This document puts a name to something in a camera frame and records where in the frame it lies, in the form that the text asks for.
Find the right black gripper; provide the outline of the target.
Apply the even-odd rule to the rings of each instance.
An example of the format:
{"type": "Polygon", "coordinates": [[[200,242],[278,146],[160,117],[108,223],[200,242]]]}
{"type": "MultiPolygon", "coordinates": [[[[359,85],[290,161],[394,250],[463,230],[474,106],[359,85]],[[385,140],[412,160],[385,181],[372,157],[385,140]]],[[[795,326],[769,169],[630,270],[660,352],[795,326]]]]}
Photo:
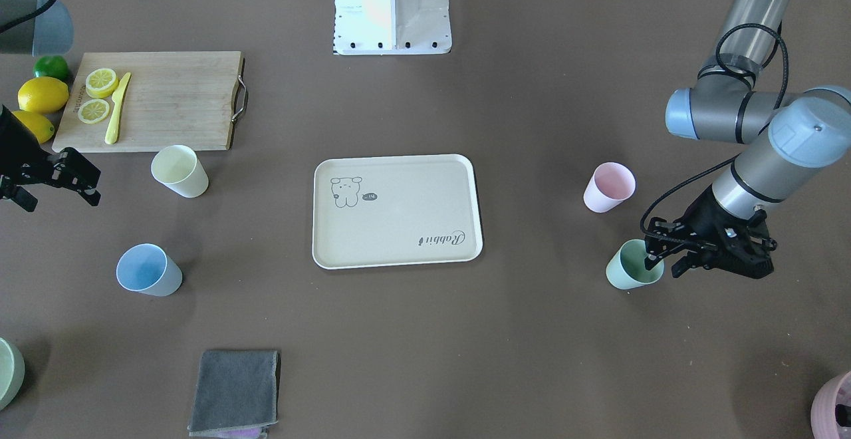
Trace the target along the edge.
{"type": "Polygon", "coordinates": [[[24,186],[46,184],[74,191],[90,206],[97,206],[101,198],[96,189],[100,173],[93,163],[74,148],[64,148],[53,155],[43,150],[33,133],[6,106],[2,106],[3,200],[33,212],[39,201],[24,186]]]}

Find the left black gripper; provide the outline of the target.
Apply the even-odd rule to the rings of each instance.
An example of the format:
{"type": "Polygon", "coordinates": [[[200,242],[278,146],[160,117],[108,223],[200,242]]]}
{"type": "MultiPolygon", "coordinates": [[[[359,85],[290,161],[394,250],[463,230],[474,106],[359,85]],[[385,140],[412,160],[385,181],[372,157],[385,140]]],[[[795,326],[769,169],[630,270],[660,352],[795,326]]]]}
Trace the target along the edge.
{"type": "Polygon", "coordinates": [[[644,269],[651,271],[664,258],[685,252],[671,266],[671,277],[702,267],[762,279],[774,272],[770,254],[777,247],[769,235],[767,217],[759,211],[748,219],[737,218],[706,188],[680,218],[656,218],[656,242],[645,243],[644,269]]]}

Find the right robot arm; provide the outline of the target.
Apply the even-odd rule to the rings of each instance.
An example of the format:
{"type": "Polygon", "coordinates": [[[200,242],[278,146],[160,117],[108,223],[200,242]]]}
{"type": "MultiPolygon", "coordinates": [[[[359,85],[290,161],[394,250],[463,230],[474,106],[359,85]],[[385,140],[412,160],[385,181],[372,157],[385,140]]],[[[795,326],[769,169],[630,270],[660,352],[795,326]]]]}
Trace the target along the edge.
{"type": "MultiPolygon", "coordinates": [[[[70,51],[74,29],[66,5],[60,0],[1,0],[1,50],[4,54],[57,55],[70,51]]],[[[100,170],[74,148],[49,154],[6,106],[1,118],[2,200],[26,212],[37,198],[25,186],[45,184],[74,191],[97,206],[100,170]]]]}

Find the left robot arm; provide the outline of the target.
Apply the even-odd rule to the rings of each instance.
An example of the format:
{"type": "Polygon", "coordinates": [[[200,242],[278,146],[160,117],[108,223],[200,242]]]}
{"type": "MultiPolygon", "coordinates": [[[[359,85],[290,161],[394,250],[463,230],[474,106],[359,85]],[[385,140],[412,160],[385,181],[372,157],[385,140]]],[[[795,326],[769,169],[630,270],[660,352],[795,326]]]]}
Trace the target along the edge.
{"type": "Polygon", "coordinates": [[[745,150],[715,169],[719,176],[680,218],[644,214],[644,269],[678,255],[678,277],[720,269],[760,279],[774,271],[767,217],[821,169],[849,149],[849,90],[826,85],[787,96],[758,92],[756,81],[776,53],[789,61],[781,38],[790,0],[733,0],[714,48],[691,88],[668,100],[666,126],[692,140],[731,142],[745,150]]]}

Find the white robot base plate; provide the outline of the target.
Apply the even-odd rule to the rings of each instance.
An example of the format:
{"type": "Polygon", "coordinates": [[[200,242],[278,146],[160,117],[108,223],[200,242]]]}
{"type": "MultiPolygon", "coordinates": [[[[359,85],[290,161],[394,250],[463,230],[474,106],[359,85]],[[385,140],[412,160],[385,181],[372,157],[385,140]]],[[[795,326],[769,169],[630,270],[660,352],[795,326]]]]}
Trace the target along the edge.
{"type": "Polygon", "coordinates": [[[337,55],[440,55],[452,49],[449,0],[334,0],[337,55]]]}

